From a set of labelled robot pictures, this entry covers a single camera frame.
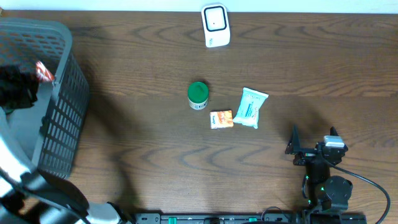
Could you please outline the orange candy bar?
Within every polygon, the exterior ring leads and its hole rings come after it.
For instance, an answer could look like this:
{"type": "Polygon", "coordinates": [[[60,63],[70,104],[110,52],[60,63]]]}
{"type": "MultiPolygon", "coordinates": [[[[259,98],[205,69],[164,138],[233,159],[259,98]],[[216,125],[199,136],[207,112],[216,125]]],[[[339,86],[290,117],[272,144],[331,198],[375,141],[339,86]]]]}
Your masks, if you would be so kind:
{"type": "Polygon", "coordinates": [[[51,73],[49,69],[46,68],[46,66],[41,62],[37,61],[35,63],[35,72],[36,72],[36,77],[39,82],[54,82],[55,81],[55,76],[51,73]]]}

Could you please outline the teal wet wipes pack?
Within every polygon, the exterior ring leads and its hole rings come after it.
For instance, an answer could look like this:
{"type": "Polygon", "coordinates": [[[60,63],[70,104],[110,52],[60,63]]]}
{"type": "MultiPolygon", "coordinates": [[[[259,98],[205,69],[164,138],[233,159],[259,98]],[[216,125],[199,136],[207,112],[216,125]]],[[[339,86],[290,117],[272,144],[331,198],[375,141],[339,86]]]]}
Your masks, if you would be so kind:
{"type": "Polygon", "coordinates": [[[233,122],[257,129],[259,110],[268,97],[267,93],[244,87],[240,105],[233,122]]]}

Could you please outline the orange tissue pack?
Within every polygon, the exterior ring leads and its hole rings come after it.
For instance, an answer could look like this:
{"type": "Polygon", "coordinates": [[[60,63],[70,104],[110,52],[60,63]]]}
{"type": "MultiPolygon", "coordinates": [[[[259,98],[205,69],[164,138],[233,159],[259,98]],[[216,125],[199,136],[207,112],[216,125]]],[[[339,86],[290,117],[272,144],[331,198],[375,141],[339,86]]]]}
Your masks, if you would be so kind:
{"type": "Polygon", "coordinates": [[[211,129],[232,128],[233,126],[234,122],[231,110],[210,112],[211,129]]]}

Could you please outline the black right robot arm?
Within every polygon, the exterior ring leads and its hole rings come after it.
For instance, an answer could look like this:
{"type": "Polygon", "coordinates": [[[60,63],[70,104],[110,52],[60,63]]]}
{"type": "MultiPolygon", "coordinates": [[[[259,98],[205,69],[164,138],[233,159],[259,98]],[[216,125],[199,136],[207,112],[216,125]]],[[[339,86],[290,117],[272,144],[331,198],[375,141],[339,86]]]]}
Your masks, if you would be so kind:
{"type": "Polygon", "coordinates": [[[330,173],[339,164],[348,147],[334,127],[330,134],[314,147],[300,145],[297,128],[294,127],[285,153],[294,156],[293,165],[305,167],[302,194],[308,199],[308,208],[300,212],[300,223],[342,223],[342,213],[348,209],[352,182],[330,173]]]}

